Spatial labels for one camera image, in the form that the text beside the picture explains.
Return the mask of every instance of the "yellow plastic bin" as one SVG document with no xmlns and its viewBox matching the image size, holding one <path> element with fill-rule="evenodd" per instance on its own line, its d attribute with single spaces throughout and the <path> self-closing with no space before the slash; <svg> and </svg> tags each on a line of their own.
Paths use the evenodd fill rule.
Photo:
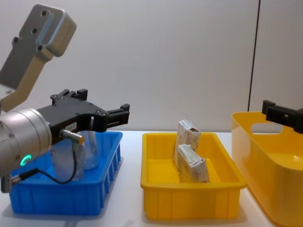
<svg viewBox="0 0 303 227">
<path fill-rule="evenodd" d="M 209 183 L 180 183 L 173 162 L 176 133 L 143 135 L 141 187 L 149 219 L 235 218 L 246 182 L 214 133 L 202 133 Z"/>
<path fill-rule="evenodd" d="M 253 134 L 269 123 L 261 112 L 232 115 L 232 157 L 264 211 L 276 223 L 303 226 L 303 134 Z"/>
</svg>

